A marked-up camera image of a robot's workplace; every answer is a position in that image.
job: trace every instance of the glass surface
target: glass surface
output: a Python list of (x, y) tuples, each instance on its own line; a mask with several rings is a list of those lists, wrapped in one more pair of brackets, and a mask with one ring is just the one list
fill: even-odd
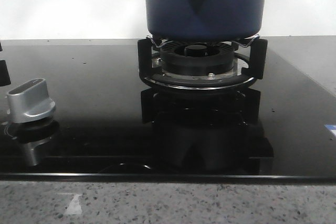
[[(136, 45), (10, 46), (2, 179), (336, 181), (336, 98), (269, 53), (263, 80), (215, 98), (157, 93)], [(45, 78), (53, 118), (13, 124), (7, 91)]]

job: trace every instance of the blue pot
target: blue pot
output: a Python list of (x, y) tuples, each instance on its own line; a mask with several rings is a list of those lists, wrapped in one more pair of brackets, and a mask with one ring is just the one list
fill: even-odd
[(154, 37), (187, 41), (230, 41), (261, 28), (264, 0), (146, 0)]

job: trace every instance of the white wall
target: white wall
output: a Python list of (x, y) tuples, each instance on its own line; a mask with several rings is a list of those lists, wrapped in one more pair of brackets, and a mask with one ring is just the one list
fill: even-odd
[[(0, 39), (141, 38), (145, 0), (0, 0)], [(266, 0), (263, 36), (336, 35), (336, 0)]]

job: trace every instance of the burner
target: burner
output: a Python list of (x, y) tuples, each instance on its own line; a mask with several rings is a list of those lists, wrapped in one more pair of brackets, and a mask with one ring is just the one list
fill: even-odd
[[(250, 56), (236, 53), (239, 46), (250, 46)], [(144, 83), (161, 91), (221, 94), (262, 79), (266, 50), (267, 41), (259, 38), (233, 41), (231, 45), (147, 38), (138, 41), (139, 74)]]
[(234, 49), (225, 43), (170, 42), (160, 51), (163, 70), (185, 76), (220, 74), (233, 67)]

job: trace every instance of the blue label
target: blue label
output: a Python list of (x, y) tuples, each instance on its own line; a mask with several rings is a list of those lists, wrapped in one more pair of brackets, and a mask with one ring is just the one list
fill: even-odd
[(326, 124), (325, 127), (336, 136), (336, 125)]

